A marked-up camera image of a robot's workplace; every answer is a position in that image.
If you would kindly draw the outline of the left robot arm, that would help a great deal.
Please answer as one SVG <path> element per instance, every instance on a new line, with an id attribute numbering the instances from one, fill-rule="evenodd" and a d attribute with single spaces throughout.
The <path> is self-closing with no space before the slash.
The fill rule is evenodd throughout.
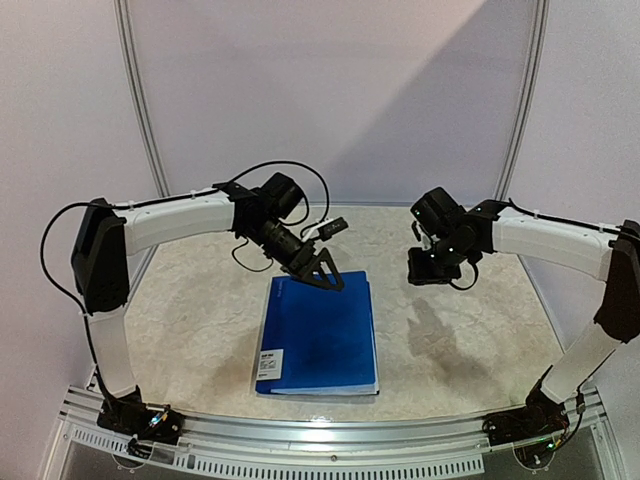
<path id="1" fill-rule="evenodd" d="M 329 251 L 316 249 L 313 239 L 299 238 L 283 222 L 303 198 L 292 178 L 275 173 L 251 189 L 231 181 L 173 198 L 128 205 L 96 199 L 86 207 L 71 265 L 88 315 L 99 386 L 115 399 L 108 412 L 126 433 L 141 433 L 149 423 L 146 408 L 129 397 L 137 391 L 124 326 L 129 257 L 196 235 L 231 232 L 259 246 L 294 280 L 340 291 L 344 281 Z"/>

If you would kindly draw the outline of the blue plastic folder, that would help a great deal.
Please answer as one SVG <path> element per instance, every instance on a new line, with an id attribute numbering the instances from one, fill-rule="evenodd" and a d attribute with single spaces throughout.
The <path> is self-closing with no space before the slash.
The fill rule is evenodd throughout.
<path id="1" fill-rule="evenodd" d="M 274 277 L 257 355 L 260 395 L 369 396 L 379 393 L 373 306 L 364 271 L 329 291 Z"/>

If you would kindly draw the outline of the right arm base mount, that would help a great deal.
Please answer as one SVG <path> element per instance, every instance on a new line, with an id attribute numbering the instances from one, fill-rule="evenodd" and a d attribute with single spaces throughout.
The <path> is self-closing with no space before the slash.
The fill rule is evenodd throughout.
<path id="1" fill-rule="evenodd" d="M 571 423 L 564 402 L 557 403 L 549 398 L 538 382 L 527 395 L 522 407 L 484 416 L 482 431 L 487 435 L 491 446 L 544 437 L 560 431 L 560 437 L 545 447 L 547 451 L 554 452 L 579 429 L 585 411 L 584 395 L 581 392 L 577 394 L 576 407 L 578 421 L 573 430 L 570 430 Z"/>

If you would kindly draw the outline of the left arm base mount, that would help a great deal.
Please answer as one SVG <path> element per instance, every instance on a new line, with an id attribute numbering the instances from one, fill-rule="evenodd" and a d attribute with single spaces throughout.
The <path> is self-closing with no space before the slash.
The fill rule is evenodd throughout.
<path id="1" fill-rule="evenodd" d="M 184 423 L 185 416 L 170 405 L 143 402 L 138 387 L 121 398 L 107 393 L 97 418 L 103 429 L 167 445 L 178 444 Z"/>

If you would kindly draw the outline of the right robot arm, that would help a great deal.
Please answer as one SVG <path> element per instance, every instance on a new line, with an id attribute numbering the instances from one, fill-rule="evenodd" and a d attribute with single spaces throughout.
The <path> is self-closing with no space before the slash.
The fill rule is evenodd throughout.
<path id="1" fill-rule="evenodd" d="M 514 255 L 581 274 L 603 286 L 582 333 L 528 394 L 517 427 L 537 436 L 556 409 L 616 350 L 639 336 L 639 224 L 593 224 L 527 210 L 511 200 L 487 199 L 466 208 L 444 188 L 423 194 L 410 208 L 419 246 L 408 251 L 414 286 L 462 287 L 463 265 L 474 273 L 488 255 Z"/>

